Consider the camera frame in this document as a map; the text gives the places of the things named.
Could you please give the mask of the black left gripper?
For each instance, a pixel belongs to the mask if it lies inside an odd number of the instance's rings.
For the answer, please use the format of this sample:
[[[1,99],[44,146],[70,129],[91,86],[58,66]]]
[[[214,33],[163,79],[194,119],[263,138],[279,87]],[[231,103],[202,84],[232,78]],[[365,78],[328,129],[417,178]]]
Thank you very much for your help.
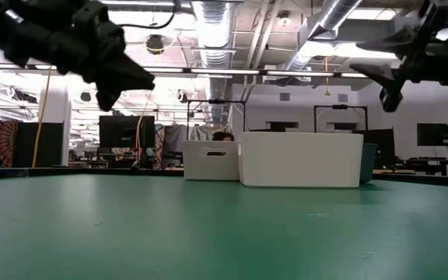
[[[96,93],[102,111],[110,111],[122,91],[155,88],[155,76],[124,54],[124,32],[102,2],[53,1],[52,14],[57,16],[53,64],[61,74],[74,72],[86,82],[102,80],[102,86],[114,90]]]

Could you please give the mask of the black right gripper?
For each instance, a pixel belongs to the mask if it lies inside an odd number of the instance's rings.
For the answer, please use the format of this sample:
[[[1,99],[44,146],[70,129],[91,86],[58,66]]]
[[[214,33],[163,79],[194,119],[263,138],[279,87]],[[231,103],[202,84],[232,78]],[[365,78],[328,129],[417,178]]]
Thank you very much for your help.
[[[392,52],[401,61],[396,69],[389,65],[350,64],[350,69],[382,86],[383,110],[394,112],[403,99],[401,90],[407,81],[448,85],[448,1],[424,1],[413,23],[404,24],[389,37],[356,46]]]

